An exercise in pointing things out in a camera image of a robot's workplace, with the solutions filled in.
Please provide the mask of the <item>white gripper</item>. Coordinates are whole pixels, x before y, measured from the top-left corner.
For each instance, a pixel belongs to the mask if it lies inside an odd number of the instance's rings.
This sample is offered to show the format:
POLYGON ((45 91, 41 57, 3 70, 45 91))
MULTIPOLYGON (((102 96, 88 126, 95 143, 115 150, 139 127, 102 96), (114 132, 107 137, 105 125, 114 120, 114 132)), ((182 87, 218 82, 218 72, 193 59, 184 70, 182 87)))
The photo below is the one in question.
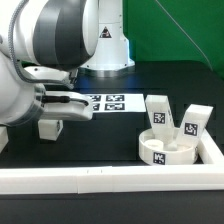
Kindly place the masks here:
MULTIPOLYGON (((25 68, 36 79, 63 81, 74 84, 77 81, 77 70, 72 72, 59 71, 43 66, 28 66, 25 68)), ((93 116, 92 100, 74 91, 60 90, 58 84, 46 84, 44 112, 45 120, 88 121, 93 116)))

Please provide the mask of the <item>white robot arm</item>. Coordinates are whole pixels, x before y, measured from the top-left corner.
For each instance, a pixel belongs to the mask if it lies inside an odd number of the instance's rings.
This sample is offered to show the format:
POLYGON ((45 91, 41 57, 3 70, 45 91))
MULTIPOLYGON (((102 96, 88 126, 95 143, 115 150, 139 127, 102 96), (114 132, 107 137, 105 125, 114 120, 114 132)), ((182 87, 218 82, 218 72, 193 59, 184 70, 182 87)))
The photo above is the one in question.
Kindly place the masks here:
POLYGON ((0 125, 90 120, 91 99, 73 91, 78 70, 133 64, 123 0, 0 0, 0 125))

